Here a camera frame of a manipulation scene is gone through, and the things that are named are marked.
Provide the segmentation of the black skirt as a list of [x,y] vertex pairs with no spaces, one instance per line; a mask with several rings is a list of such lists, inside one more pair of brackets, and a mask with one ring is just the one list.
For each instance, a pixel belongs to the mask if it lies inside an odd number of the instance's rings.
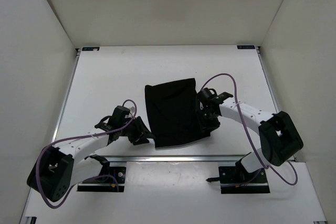
[[194,78],[146,85],[144,88],[148,122],[155,136],[155,148],[186,145],[209,137],[196,115]]

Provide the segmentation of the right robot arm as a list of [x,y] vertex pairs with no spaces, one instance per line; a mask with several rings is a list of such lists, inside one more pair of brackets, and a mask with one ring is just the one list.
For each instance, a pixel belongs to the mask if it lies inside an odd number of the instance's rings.
[[232,94],[217,94],[204,88],[197,94],[199,112],[206,128],[219,127],[218,117],[241,123],[246,130],[254,131],[260,138],[260,148],[236,162],[235,175],[241,182],[248,182],[254,172],[270,165],[281,166],[303,148],[303,141],[290,115],[284,111],[270,113],[240,102]]

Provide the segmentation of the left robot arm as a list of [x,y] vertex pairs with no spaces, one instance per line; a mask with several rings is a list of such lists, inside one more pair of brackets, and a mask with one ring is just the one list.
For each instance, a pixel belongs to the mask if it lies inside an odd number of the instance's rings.
[[118,190],[118,172],[112,172],[109,161],[96,151],[120,137],[127,137],[133,145],[147,144],[155,138],[141,117],[119,105],[87,135],[44,147],[28,175],[27,185],[49,204],[65,200],[73,186],[84,181],[108,184]]

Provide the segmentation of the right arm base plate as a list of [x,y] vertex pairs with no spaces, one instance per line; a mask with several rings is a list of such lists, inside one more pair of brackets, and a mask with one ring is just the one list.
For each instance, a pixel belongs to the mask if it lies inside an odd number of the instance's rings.
[[215,156],[218,175],[206,179],[208,183],[219,182],[222,194],[268,194],[269,183],[264,168],[248,173],[236,162],[240,156]]

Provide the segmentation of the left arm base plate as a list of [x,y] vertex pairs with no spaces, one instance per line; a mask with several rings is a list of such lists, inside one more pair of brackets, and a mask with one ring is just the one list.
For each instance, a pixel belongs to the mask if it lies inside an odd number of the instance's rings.
[[87,179],[77,185],[78,192],[123,193],[127,174],[126,162],[110,162],[99,178]]

